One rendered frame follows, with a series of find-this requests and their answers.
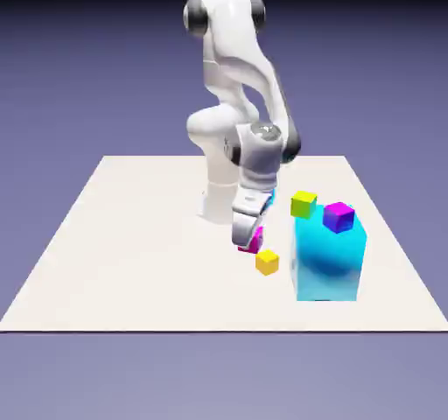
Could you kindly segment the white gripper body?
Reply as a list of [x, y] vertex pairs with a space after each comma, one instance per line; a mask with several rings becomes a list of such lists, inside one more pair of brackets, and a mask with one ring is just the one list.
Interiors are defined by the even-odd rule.
[[232, 242], [248, 246], [261, 224], [273, 198], [273, 192], [238, 187], [232, 205]]

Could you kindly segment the small magenta cube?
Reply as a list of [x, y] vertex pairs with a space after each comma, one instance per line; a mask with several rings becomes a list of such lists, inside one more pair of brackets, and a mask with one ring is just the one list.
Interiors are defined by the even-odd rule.
[[263, 245], [263, 226], [259, 226], [254, 233], [249, 245], [246, 248], [238, 247], [239, 251], [250, 254], [257, 254]]

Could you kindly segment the small lime green cube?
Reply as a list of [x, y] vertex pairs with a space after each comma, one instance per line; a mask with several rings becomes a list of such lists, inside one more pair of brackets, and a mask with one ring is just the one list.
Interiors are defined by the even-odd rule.
[[297, 191], [290, 199], [290, 215], [310, 219], [317, 205], [318, 195], [313, 192]]

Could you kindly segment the small yellow cube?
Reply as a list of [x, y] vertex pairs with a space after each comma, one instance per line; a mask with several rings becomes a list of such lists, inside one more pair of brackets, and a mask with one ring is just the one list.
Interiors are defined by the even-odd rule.
[[279, 255], [270, 249], [265, 249], [255, 255], [255, 267], [263, 275], [274, 274], [279, 269]]

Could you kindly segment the small purple cube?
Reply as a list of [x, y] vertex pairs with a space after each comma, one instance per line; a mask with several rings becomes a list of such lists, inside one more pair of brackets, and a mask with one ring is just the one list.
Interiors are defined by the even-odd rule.
[[326, 205], [323, 211], [323, 225], [335, 234], [348, 231], [354, 225], [354, 209], [344, 202]]

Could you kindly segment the large cyan box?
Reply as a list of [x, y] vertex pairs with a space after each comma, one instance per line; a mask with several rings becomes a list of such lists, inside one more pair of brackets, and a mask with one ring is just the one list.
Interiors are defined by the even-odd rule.
[[298, 301], [357, 299], [367, 234], [356, 212], [353, 228], [335, 234], [323, 225], [323, 205], [293, 224], [291, 280]]

